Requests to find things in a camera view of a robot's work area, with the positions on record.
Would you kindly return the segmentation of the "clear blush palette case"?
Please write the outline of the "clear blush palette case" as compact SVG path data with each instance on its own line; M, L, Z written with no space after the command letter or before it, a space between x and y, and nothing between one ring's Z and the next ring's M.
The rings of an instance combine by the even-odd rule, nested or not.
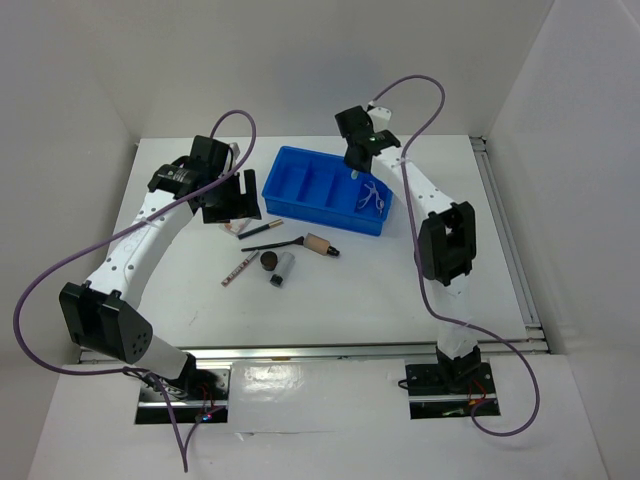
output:
M250 225L251 222L252 220L248 218L235 219L221 224L220 229L233 236L238 236Z

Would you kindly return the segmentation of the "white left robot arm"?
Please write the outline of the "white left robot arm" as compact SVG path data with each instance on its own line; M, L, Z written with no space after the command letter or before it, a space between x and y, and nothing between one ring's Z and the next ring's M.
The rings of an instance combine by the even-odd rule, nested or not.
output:
M213 391L218 379L159 338L138 307L160 260L196 214L209 224L260 218L254 171L233 170L239 155L235 143L195 137L189 154L154 172L133 231L83 284L67 283L59 295L73 343L153 372L176 399Z

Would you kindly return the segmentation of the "clear bottle black cap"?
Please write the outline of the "clear bottle black cap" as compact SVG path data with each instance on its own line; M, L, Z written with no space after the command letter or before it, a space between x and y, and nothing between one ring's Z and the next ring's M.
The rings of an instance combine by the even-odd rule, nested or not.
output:
M282 287L290 275L294 263L295 256L289 252L284 252L271 275L270 284L276 287Z

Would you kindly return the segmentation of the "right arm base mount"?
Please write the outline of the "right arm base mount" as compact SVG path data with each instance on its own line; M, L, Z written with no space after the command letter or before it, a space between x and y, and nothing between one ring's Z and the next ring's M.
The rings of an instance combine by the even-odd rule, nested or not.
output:
M500 415L488 362L483 362L469 380L453 387L445 384L437 364L408 364L405 378L397 385L408 394L412 420L469 417L475 407L478 417Z

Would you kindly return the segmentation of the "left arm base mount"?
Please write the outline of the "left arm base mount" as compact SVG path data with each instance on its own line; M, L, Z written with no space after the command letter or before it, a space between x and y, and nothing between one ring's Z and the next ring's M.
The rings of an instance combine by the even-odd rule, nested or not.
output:
M210 371L216 376L215 387L197 387L195 394L181 392L163 381L174 416L178 424L193 424L203 415L205 424L228 422L230 364L214 364ZM166 402L160 390L149 380L143 380L139 389L134 423L136 425L168 425L171 423Z

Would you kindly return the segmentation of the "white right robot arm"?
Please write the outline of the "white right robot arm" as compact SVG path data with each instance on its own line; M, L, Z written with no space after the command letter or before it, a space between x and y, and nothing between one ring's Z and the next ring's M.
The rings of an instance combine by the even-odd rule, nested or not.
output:
M390 119L389 109L372 105L335 115L347 144L345 164L373 175L407 207L416 234L415 262L438 321L436 379L444 390L458 392L481 365L478 342L468 328L468 276L477 254L475 210L439 190L402 154L400 140L387 129Z

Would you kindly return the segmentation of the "beige foundation bottle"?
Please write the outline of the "beige foundation bottle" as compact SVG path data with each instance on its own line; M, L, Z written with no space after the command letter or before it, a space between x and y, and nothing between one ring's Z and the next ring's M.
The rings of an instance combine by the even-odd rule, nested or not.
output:
M304 237L303 246L322 256L329 256L333 258L340 256L340 251L332 246L328 240L311 233L308 233Z

